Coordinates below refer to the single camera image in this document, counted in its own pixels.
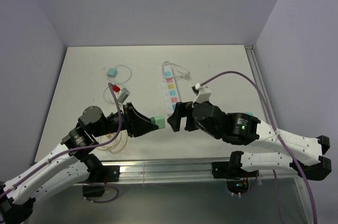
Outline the green usb charger plug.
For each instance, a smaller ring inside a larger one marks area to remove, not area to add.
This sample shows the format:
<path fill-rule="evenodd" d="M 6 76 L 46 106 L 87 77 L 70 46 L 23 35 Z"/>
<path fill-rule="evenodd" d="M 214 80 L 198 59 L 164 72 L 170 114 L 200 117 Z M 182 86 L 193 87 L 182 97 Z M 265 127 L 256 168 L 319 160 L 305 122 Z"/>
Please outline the green usb charger plug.
<path fill-rule="evenodd" d="M 165 118 L 164 116 L 153 116 L 151 117 L 152 124 L 156 125 L 159 129 L 165 128 Z"/>

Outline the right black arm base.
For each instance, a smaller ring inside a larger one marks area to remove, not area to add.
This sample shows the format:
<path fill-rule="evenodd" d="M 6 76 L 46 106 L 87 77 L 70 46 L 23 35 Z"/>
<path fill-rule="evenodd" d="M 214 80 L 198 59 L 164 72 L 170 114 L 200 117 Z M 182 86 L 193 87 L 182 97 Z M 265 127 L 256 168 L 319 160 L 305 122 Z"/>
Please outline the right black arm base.
<path fill-rule="evenodd" d="M 252 185 L 258 182 L 259 171 L 247 172 L 241 168 L 231 167 L 230 161 L 212 162 L 214 179 L 224 179 L 231 194 L 238 196 L 250 191 L 249 178 L 255 178 Z"/>

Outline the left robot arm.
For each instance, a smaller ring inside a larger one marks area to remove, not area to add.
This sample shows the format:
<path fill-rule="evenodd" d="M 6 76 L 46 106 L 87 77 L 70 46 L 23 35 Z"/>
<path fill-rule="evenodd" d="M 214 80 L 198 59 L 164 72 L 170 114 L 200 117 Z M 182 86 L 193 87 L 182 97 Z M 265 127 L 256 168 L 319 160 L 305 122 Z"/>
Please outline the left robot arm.
<path fill-rule="evenodd" d="M 165 127 L 163 116 L 148 118 L 127 103 L 117 113 L 105 116 L 97 106 L 86 108 L 78 123 L 60 144 L 28 170 L 1 184 L 3 223 L 23 223 L 39 200 L 79 182 L 97 182 L 105 176 L 102 162 L 92 154 L 97 137 L 125 130 L 140 137 Z"/>

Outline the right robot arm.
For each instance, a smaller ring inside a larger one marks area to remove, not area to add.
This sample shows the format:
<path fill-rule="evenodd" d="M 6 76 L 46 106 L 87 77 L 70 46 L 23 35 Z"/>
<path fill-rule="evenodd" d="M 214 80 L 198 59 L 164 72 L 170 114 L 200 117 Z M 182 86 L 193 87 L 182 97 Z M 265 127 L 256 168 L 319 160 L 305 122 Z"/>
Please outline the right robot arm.
<path fill-rule="evenodd" d="M 324 135 L 309 138 L 292 134 L 245 113 L 225 113 L 210 102 L 200 104 L 178 102 L 167 119 L 174 132 L 186 118 L 185 130 L 202 130 L 215 139 L 236 146 L 265 149 L 264 153 L 233 151 L 230 159 L 212 163 L 216 179 L 254 177 L 260 170 L 295 171 L 308 180 L 322 181 L 332 171 L 332 163 L 324 155 L 330 139 Z"/>

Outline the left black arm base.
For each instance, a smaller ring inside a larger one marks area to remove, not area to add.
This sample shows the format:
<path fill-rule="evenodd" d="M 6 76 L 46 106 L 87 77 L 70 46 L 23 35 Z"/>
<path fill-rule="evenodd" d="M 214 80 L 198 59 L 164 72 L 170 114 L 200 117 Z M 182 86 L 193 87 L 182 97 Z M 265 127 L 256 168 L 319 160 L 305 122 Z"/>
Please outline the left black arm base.
<path fill-rule="evenodd" d="M 99 171 L 90 174 L 82 186 L 83 197 L 93 203 L 108 203 L 119 197 L 120 190 L 111 183 L 118 182 L 120 166 L 103 166 Z M 111 199 L 102 200 L 106 192 L 113 192 Z"/>

